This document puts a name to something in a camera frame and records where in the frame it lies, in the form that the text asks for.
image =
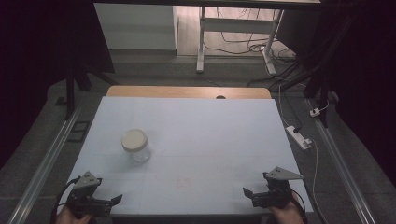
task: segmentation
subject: table leg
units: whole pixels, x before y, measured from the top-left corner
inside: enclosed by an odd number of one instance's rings
[[[200,34],[199,34],[199,46],[197,56],[197,73],[204,72],[204,31],[205,31],[205,7],[200,8]]]
[[[276,75],[276,70],[274,68],[274,65],[271,61],[271,56],[270,56],[270,50],[271,50],[271,46],[274,42],[274,38],[275,38],[275,34],[277,31],[277,27],[279,25],[279,21],[280,21],[280,17],[282,16],[283,10],[280,10],[279,13],[277,13],[275,20],[274,20],[274,24],[271,30],[271,34],[268,37],[268,42],[264,48],[264,50],[262,51],[262,56],[264,57],[265,60],[265,64],[268,68],[268,73],[271,76],[275,76]]]

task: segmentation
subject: wall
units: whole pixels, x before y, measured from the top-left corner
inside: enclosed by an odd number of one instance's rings
[[[176,7],[95,4],[109,49],[177,48]]]

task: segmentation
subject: metal rail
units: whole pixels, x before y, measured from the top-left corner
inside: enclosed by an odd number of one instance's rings
[[[306,103],[310,109],[314,108],[309,100],[306,100]],[[324,128],[323,124],[320,122],[319,119],[315,119],[315,123],[318,127],[323,142],[325,143],[326,148],[328,149],[329,154],[332,157],[334,166],[344,182],[346,191],[348,192],[356,208],[356,211],[358,212],[358,216],[361,218],[361,223],[375,224],[375,218],[361,193],[361,189],[359,188],[352,174],[349,172],[347,164],[344,161],[344,158],[341,155],[338,146],[335,144],[334,139],[332,138],[332,134],[330,133],[329,129]]]
[[[58,135],[53,140],[49,150],[47,151],[44,159],[41,161],[37,170],[35,171],[35,175],[27,186],[25,192],[21,196],[20,201],[12,213],[8,224],[16,224],[16,223],[24,223],[26,218],[28,217],[30,211],[32,210],[33,205],[35,204],[35,200],[37,199],[41,189],[46,182],[47,177],[50,174],[50,170],[52,169],[53,164],[58,158],[59,153],[61,152],[62,147],[64,146],[64,142],[67,139],[67,136],[70,133],[70,130],[73,128],[73,125],[81,111],[82,106],[85,103],[86,93],[82,93],[82,98],[78,103],[78,107],[75,112],[72,114],[71,118],[64,122],[61,130],[58,132]]]

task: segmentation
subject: white cable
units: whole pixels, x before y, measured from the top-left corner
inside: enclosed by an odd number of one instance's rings
[[[285,122],[285,124],[288,125],[288,127],[289,127],[289,124],[286,122],[285,118],[283,118],[282,103],[280,102],[280,86],[281,86],[281,85],[279,85],[279,95],[278,95],[278,98],[279,98],[279,108],[280,108],[280,116],[282,117],[283,122]]]
[[[317,197],[315,196],[315,181],[317,180],[317,172],[318,172],[318,146],[317,146],[317,143],[315,142],[314,139],[311,138],[311,140],[312,140],[312,142],[314,142],[314,144],[315,144],[315,150],[317,151],[317,161],[316,161],[316,164],[315,164],[315,174],[314,174],[314,184],[313,184],[313,186],[312,186],[312,195],[313,195],[313,197],[314,197],[315,204],[317,205],[318,212],[319,212],[320,215],[323,217],[324,222],[325,222],[326,224],[329,224],[329,222],[327,222],[326,218],[323,216],[323,213],[321,212],[321,210],[320,210],[320,208],[319,208],[319,204],[318,204],[318,201],[317,201]]]
[[[329,106],[329,100],[327,100],[327,105],[324,108],[321,108],[319,111],[326,109]]]

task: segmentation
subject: metal frame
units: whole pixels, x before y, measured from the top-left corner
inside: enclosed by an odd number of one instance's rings
[[[270,75],[276,75],[276,70],[269,55],[272,43],[275,38],[277,27],[283,10],[281,10],[274,21],[254,21],[254,20],[239,20],[239,19],[223,19],[223,18],[206,18],[205,7],[200,8],[200,35],[197,55],[197,73],[204,72],[204,35],[208,32],[230,32],[230,33],[253,33],[253,34],[268,34],[268,42],[262,51],[265,64]]]
[[[309,100],[306,100],[307,107],[313,109],[314,107],[311,105]],[[317,125],[318,131],[323,139],[323,142],[328,149],[330,156],[332,157],[332,162],[334,163],[335,168],[337,169],[338,174],[344,182],[344,186],[346,187],[346,191],[348,192],[355,208],[358,213],[358,216],[361,218],[361,223],[364,224],[375,224],[375,218],[372,215],[372,211],[370,210],[367,202],[365,201],[361,189],[356,183],[355,179],[352,176],[352,173],[349,172],[346,162],[344,161],[343,156],[338,149],[338,146],[335,144],[334,139],[332,138],[332,134],[329,129],[325,128],[320,122],[319,119],[315,119],[315,123]]]
[[[71,115],[71,118],[64,122],[61,130],[58,132],[58,135],[53,140],[49,150],[44,156],[44,159],[41,161],[40,165],[35,171],[35,175],[33,176],[25,192],[21,196],[20,201],[12,212],[12,215],[7,222],[8,224],[25,222],[30,211],[32,210],[33,205],[35,204],[35,200],[37,199],[47,177],[50,174],[53,164],[56,162],[56,159],[58,158],[58,155],[64,146],[64,142],[66,141],[70,130],[72,130],[73,125],[76,122],[79,113],[81,112],[81,108],[85,103],[85,98],[86,94],[83,93],[82,99],[79,101],[77,109]]]

